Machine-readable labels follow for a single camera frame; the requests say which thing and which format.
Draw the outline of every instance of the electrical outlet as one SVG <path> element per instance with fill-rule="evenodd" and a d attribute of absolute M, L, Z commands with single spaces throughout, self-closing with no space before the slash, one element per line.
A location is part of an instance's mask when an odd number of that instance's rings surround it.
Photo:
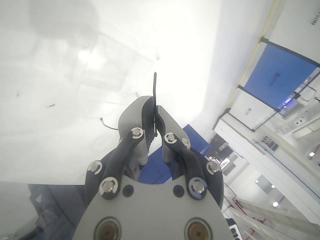
<path fill-rule="evenodd" d="M 299 127 L 300 125 L 304 124 L 307 121 L 307 119 L 303 116 L 295 119 L 292 123 L 296 126 Z"/>

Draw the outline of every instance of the thin black strip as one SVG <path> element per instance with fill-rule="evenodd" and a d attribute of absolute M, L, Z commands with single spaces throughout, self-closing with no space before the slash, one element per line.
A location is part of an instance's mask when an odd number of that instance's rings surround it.
<path fill-rule="evenodd" d="M 241 90 L 243 90 L 245 93 L 251 95 L 252 97 L 256 98 L 256 99 L 259 100 L 260 102 L 264 103 L 265 105 L 269 106 L 270 108 L 272 108 L 272 109 L 275 110 L 276 112 L 280 112 L 280 109 L 272 107 L 270 104 L 266 103 L 265 101 L 261 100 L 261 99 L 258 98 L 257 96 L 253 95 L 251 92 L 247 91 L 247 90 L 246 90 L 244 87 L 242 87 L 241 85 L 239 85 L 238 88 L 241 89 Z"/>
<path fill-rule="evenodd" d="M 248 127 L 245 123 L 241 122 L 237 117 L 233 116 L 231 113 L 228 112 L 229 115 L 231 115 L 234 119 L 236 119 L 238 122 L 242 123 L 246 128 L 248 128 L 251 132 L 255 132 L 254 129 L 251 129 Z"/>
<path fill-rule="evenodd" d="M 311 64 L 313 64 L 315 66 L 317 66 L 318 68 L 320 68 L 320 64 L 318 62 L 316 62 L 316 61 L 314 61 L 314 60 L 312 60 L 312 59 L 310 59 L 308 57 L 305 57 L 305 56 L 303 56 L 303 55 L 301 55 L 301 54 L 299 54 L 297 52 L 294 52 L 294 51 L 292 51 L 292 50 L 290 50 L 288 48 L 285 48 L 285 47 L 280 46 L 278 44 L 272 43 L 272 42 L 269 41 L 269 39 L 266 39 L 265 37 L 261 37 L 260 42 L 266 43 L 266 44 L 274 46 L 276 48 L 280 48 L 283 51 L 286 51 L 286 52 L 288 52 L 288 53 L 290 53 L 290 54 L 292 54 L 292 55 L 294 55 L 296 57 L 299 57 L 299 58 L 301 58 L 301 59 L 303 59 L 303 60 L 305 60 L 305 61 L 307 61 L 307 62 L 309 62 L 309 63 L 311 63 Z"/>
<path fill-rule="evenodd" d="M 154 123 L 154 136 L 157 137 L 157 122 L 156 118 L 158 117 L 157 110 L 157 99 L 156 99 L 156 84 L 157 84 L 157 73 L 153 74 L 153 123 Z"/>

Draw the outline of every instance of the screw hole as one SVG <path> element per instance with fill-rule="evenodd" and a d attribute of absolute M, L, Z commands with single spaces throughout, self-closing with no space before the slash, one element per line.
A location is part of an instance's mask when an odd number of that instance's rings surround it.
<path fill-rule="evenodd" d="M 132 185 L 127 185 L 123 188 L 122 193 L 124 197 L 130 197 L 132 194 L 134 194 L 134 188 Z"/>

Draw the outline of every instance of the gray metal plate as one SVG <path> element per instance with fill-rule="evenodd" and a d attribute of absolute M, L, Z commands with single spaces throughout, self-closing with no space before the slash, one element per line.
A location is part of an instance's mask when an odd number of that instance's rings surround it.
<path fill-rule="evenodd" d="M 134 187 L 134 193 L 126 198 L 122 189 Z M 181 185 L 184 196 L 173 194 L 175 185 Z M 171 183 L 149 185 L 123 176 L 121 191 L 113 200 L 105 200 L 97 194 L 83 215 L 73 240 L 93 239 L 94 230 L 105 217 L 115 217 L 121 224 L 121 240 L 185 239 L 187 222 L 195 217 L 205 220 L 211 227 L 213 239 L 233 239 L 220 208 L 210 193 L 201 201 L 193 200 L 187 193 L 185 177 Z"/>

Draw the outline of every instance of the overexposed light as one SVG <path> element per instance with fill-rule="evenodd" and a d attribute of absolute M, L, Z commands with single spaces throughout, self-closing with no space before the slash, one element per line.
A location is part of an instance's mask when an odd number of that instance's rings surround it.
<path fill-rule="evenodd" d="M 235 150 L 235 148 L 232 145 L 228 144 L 228 147 L 230 147 L 235 153 L 237 153 L 242 159 L 244 159 L 243 155 L 241 155 L 237 150 Z"/>
<path fill-rule="evenodd" d="M 87 63 L 90 57 L 90 51 L 89 50 L 81 50 L 78 53 L 79 59 L 81 59 L 84 63 Z"/>
<path fill-rule="evenodd" d="M 223 160 L 221 163 L 220 163 L 220 167 L 221 169 L 223 169 L 226 165 L 228 165 L 230 163 L 230 159 L 226 158 L 225 160 Z"/>

